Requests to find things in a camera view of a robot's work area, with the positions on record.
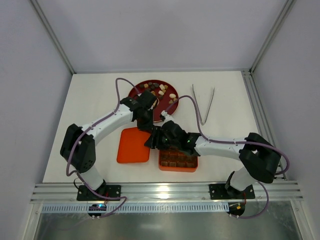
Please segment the orange box lid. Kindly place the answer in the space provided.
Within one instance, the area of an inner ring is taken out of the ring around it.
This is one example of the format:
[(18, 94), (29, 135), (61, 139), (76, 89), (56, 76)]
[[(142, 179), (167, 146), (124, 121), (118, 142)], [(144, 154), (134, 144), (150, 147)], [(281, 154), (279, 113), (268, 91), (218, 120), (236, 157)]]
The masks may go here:
[(150, 136), (150, 133), (140, 131), (137, 127), (124, 129), (120, 135), (116, 161), (119, 164), (146, 163), (150, 148), (145, 146), (145, 142)]

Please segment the silver metal tongs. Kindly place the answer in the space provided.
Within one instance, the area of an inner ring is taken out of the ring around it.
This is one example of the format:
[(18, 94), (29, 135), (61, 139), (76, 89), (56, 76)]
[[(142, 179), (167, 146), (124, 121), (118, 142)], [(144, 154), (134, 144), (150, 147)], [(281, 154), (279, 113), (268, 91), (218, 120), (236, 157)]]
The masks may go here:
[(199, 122), (202, 126), (204, 126), (209, 118), (209, 114), (215, 96), (215, 88), (211, 87), (209, 94), (205, 95), (204, 97), (201, 97), (200, 94), (197, 94), (195, 85), (192, 84), (191, 93), (197, 107)]

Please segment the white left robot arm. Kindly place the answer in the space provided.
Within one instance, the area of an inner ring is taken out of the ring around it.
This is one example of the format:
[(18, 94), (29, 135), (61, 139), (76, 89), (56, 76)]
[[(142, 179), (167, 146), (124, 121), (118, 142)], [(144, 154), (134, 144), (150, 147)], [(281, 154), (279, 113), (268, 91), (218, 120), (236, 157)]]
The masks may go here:
[(157, 101), (155, 95), (144, 91), (135, 98), (118, 99), (114, 110), (95, 121), (83, 126), (70, 125), (60, 149), (60, 155), (66, 160), (66, 175), (76, 174), (89, 193), (98, 199), (120, 200), (120, 196), (107, 195), (107, 184), (95, 167), (96, 146), (113, 131), (130, 122), (137, 122), (141, 131), (150, 131)]

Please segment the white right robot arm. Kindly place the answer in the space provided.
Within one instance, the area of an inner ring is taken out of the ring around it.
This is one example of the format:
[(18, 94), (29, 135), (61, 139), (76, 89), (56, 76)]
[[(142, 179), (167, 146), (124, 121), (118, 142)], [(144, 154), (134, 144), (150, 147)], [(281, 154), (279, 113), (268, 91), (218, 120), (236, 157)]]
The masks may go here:
[(242, 163), (233, 171), (224, 188), (231, 198), (241, 196), (248, 186), (256, 183), (271, 184), (276, 175), (281, 154), (257, 133), (235, 140), (214, 140), (197, 132), (186, 132), (172, 120), (162, 126), (148, 126), (144, 131), (150, 137), (144, 145), (150, 149), (169, 150), (189, 157), (215, 156)]

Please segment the orange chocolate box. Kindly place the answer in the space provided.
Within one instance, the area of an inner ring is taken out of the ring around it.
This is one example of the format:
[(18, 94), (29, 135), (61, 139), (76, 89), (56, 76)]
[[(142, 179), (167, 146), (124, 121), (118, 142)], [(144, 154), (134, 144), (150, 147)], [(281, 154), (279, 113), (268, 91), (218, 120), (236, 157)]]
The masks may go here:
[(158, 167), (161, 171), (194, 173), (198, 168), (198, 157), (176, 150), (160, 150)]

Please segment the round dark red tray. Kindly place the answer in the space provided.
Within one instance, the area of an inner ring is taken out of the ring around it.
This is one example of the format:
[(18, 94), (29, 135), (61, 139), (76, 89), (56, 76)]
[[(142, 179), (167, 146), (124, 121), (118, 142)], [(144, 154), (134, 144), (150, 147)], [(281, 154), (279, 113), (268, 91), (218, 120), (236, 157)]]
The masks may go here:
[[(144, 80), (135, 85), (140, 93), (149, 91), (153, 93), (158, 99), (158, 105), (153, 110), (153, 122), (161, 121), (160, 114), (165, 111), (174, 101), (179, 97), (178, 91), (169, 83), (163, 80), (149, 79)], [(170, 98), (170, 94), (175, 94), (175, 98)]]

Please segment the aluminium mounting rail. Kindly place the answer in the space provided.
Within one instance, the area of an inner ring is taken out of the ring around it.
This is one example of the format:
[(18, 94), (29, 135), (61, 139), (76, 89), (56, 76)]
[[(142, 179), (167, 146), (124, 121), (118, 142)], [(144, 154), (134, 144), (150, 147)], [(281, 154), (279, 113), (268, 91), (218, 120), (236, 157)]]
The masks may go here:
[[(121, 195), (129, 201), (162, 201), (187, 200), (209, 201), (210, 194), (216, 192), (209, 189), (210, 182), (168, 182), (168, 183), (120, 183)], [(303, 200), (303, 193), (297, 181), (275, 180), (272, 184), (253, 185), (255, 199), (266, 199), (267, 190), (271, 201)], [(32, 203), (53, 203), (75, 201), (78, 190), (72, 183), (42, 183), (34, 187), (31, 195)]]

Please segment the left aluminium frame post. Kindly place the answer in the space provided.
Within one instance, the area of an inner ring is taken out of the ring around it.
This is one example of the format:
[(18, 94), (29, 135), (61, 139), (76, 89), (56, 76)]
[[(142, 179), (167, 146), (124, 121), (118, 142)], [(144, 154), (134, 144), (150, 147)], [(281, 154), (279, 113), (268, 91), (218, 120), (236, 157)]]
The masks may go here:
[(63, 49), (55, 31), (53, 30), (45, 12), (43, 11), (40, 3), (38, 0), (29, 0), (28, 1), (34, 10), (36, 16), (38, 17), (40, 23), (44, 27), (46, 33), (48, 34), (48, 37), (50, 41), (52, 42), (53, 46), (55, 47), (58, 55), (60, 56), (61, 60), (63, 61), (65, 67), (68, 69), (71, 75), (76, 74), (76, 71), (74, 67), (72, 66), (69, 58), (67, 57), (67, 54), (65, 50)]

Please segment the aluminium frame post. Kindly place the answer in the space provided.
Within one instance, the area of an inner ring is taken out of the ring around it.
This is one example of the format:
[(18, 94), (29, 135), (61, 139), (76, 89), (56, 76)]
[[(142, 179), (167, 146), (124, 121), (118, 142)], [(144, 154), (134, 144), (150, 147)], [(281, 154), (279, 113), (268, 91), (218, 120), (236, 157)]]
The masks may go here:
[(48, 37), (50, 41), (52, 42), (53, 46), (55, 47), (58, 55), (60, 56), (61, 60), (63, 61), (65, 67), (68, 69), (71, 75), (76, 74), (76, 71), (74, 67), (72, 66), (69, 58), (67, 57), (67, 54), (65, 50), (63, 49), (55, 31), (53, 30), (45, 12), (43, 11), (40, 3), (38, 0), (29, 0), (28, 1), (34, 10), (36, 16), (38, 17), (40, 23), (44, 27), (46, 33), (48, 34)]
[(250, 74), (252, 75), (256, 69), (258, 68), (259, 64), (261, 63), (263, 57), (267, 53), (268, 49), (271, 47), (274, 39), (276, 38), (278, 32), (280, 31), (281, 27), (283, 26), (285, 20), (289, 16), (292, 8), (294, 7), (296, 0), (286, 0), (283, 7), (281, 8), (275, 22), (273, 23), (270, 31), (268, 32), (256, 58), (254, 59), (251, 68), (249, 69)]

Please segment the right aluminium frame post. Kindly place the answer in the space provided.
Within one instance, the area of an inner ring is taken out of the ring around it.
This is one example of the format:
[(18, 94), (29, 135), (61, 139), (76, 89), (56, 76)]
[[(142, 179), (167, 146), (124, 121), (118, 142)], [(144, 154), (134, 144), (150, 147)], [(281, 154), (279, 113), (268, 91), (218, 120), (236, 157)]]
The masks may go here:
[(278, 32), (280, 31), (281, 27), (283, 26), (285, 20), (289, 16), (292, 8), (294, 7), (296, 0), (286, 0), (283, 7), (281, 8), (275, 22), (273, 23), (270, 31), (268, 32), (256, 58), (254, 59), (251, 68), (249, 69), (250, 74), (252, 75), (256, 69), (258, 68), (259, 64), (261, 63), (263, 57), (267, 53), (268, 49), (271, 47), (274, 39), (276, 38)]

